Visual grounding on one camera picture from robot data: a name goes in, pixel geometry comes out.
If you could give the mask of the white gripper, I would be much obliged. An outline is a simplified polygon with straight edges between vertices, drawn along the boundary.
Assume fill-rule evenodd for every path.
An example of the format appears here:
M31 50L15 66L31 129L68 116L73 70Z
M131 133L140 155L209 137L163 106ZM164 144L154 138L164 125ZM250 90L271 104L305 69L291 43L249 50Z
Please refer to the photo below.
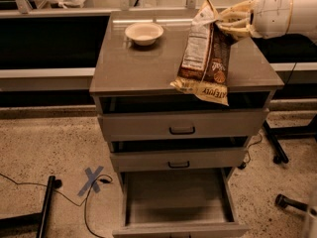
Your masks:
M271 39L286 34L290 23L292 0L246 0L228 7L216 23L224 34L239 41L251 35L247 20L252 12L252 36Z

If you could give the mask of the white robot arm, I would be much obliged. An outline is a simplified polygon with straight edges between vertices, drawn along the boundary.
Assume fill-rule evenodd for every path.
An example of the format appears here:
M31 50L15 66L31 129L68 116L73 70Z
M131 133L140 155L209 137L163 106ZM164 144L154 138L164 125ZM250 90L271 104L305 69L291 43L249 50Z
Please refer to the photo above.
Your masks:
M247 0L218 16L217 27L240 40L297 34L317 39L317 0Z

